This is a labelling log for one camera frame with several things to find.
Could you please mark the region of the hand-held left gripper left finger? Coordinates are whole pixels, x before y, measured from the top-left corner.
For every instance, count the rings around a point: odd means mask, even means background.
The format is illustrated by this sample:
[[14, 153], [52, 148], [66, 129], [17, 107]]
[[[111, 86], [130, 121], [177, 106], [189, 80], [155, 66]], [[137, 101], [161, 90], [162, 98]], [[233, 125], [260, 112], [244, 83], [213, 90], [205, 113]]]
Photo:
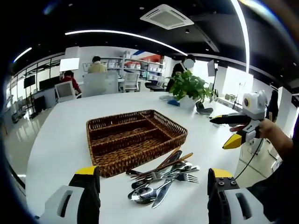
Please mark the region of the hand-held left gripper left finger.
[[100, 214], [98, 166], [78, 170], [46, 202], [40, 224], [98, 224]]

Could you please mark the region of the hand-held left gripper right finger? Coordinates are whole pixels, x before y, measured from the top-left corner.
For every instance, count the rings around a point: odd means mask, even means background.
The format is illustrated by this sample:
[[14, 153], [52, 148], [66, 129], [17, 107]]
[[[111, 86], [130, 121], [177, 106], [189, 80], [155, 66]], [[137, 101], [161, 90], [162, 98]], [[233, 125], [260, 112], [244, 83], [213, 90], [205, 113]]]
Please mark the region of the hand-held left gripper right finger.
[[210, 224], [269, 224], [263, 205], [246, 188], [240, 188], [233, 175], [210, 168], [207, 182]]

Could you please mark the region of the person's right hand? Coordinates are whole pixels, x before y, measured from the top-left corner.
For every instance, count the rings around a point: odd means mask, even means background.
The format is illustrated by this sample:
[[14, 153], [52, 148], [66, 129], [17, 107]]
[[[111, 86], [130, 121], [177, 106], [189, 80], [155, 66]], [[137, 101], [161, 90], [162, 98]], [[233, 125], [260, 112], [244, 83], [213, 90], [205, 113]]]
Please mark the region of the person's right hand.
[[259, 124], [259, 137], [272, 140], [281, 134], [281, 129], [269, 119], [264, 119]]

